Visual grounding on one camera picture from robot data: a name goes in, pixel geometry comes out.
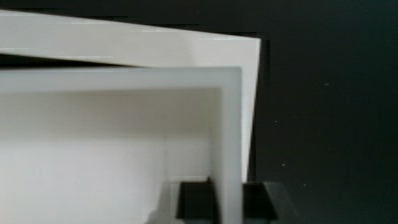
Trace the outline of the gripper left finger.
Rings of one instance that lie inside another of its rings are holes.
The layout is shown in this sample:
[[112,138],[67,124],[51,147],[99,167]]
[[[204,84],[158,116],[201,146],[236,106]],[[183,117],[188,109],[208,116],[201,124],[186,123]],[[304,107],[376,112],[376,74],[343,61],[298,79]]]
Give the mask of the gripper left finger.
[[218,202],[211,180],[181,183],[176,218],[185,224],[218,224]]

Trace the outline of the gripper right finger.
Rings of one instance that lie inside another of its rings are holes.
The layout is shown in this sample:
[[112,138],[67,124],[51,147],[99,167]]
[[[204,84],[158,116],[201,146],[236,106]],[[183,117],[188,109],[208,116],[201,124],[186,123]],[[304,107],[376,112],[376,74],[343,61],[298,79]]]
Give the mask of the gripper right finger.
[[243,224],[297,224],[297,210],[279,182],[243,184]]

